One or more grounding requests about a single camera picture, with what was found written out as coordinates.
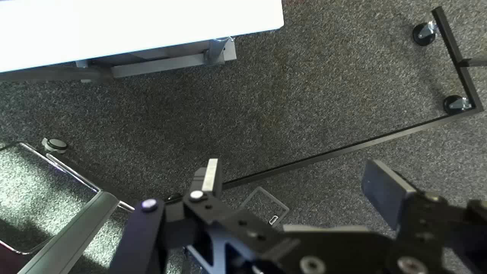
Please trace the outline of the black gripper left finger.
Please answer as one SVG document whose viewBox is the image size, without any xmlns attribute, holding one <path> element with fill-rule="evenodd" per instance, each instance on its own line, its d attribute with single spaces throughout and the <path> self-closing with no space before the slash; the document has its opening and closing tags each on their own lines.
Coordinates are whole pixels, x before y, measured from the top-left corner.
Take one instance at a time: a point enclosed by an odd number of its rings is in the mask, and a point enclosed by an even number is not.
<svg viewBox="0 0 487 274">
<path fill-rule="evenodd" d="M 182 198 L 182 209 L 189 244 L 203 241 L 226 241 L 240 244 L 275 244 L 284 235 L 246 209 L 231 209 L 218 201 L 221 184 L 218 160 L 209 158 L 199 168 Z"/>
</svg>

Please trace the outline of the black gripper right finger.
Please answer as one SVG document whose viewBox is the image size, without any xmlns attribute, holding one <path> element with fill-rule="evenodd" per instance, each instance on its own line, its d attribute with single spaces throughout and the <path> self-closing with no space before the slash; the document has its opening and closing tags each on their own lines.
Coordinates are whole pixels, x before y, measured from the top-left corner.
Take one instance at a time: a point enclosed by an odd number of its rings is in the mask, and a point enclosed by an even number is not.
<svg viewBox="0 0 487 274">
<path fill-rule="evenodd" d="M 360 187 L 383 221 L 398 233 L 404 201 L 418 189 L 378 160 L 366 163 Z"/>
</svg>

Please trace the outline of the robot base stand frame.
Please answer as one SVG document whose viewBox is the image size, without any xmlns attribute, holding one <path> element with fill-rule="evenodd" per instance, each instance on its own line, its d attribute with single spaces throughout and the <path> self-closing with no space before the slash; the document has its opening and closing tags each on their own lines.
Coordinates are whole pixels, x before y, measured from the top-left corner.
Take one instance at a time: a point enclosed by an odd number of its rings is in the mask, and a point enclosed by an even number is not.
<svg viewBox="0 0 487 274">
<path fill-rule="evenodd" d="M 53 154 L 1 146 L 1 274 L 107 274 L 132 210 Z"/>
</svg>

